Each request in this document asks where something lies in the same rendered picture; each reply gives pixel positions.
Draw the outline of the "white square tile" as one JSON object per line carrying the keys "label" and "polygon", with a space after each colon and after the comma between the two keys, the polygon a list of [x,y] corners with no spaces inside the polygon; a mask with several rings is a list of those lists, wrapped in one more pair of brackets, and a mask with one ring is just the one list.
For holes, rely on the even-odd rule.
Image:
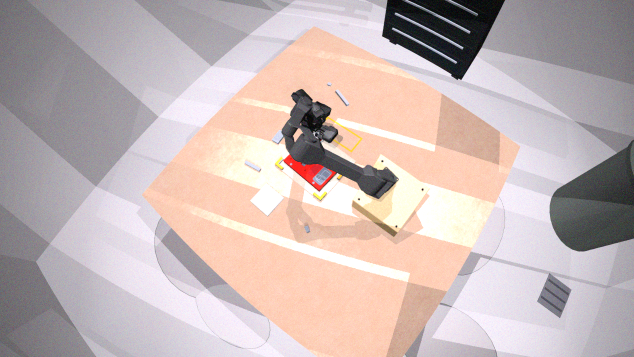
{"label": "white square tile", "polygon": [[283,196],[266,183],[250,201],[261,210],[261,212],[269,216],[283,199]]}

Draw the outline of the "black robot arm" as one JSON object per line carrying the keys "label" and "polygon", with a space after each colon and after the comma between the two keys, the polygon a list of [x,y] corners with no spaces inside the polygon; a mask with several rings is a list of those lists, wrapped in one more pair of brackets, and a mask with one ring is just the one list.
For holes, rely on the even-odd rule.
{"label": "black robot arm", "polygon": [[[320,164],[328,170],[355,181],[361,191],[377,199],[380,199],[399,181],[399,178],[388,167],[377,169],[371,164],[360,167],[325,149],[311,130],[300,124],[305,118],[312,122],[318,121],[322,115],[324,115],[322,121],[325,123],[326,118],[331,115],[332,108],[319,101],[313,102],[309,94],[303,89],[293,92],[291,97],[296,104],[289,112],[291,117],[283,126],[281,133],[285,139],[286,150],[293,160],[307,165]],[[302,134],[294,141],[294,135],[298,128]]]}

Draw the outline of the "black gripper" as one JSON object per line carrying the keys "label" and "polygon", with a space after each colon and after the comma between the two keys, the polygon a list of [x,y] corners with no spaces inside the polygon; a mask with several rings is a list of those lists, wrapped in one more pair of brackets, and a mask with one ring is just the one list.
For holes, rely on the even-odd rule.
{"label": "black gripper", "polygon": [[328,126],[328,125],[323,125],[324,121],[323,121],[323,116],[324,114],[321,115],[321,118],[318,119],[317,121],[309,121],[306,117],[305,119],[303,119],[303,121],[301,121],[301,126],[310,129],[310,131],[313,132],[319,132],[319,134],[317,135],[317,138],[319,140],[323,140],[325,142],[328,142],[329,144],[332,143],[332,141],[334,141],[334,139],[336,138],[336,136],[339,134],[338,133],[338,129],[335,128],[334,126]]}

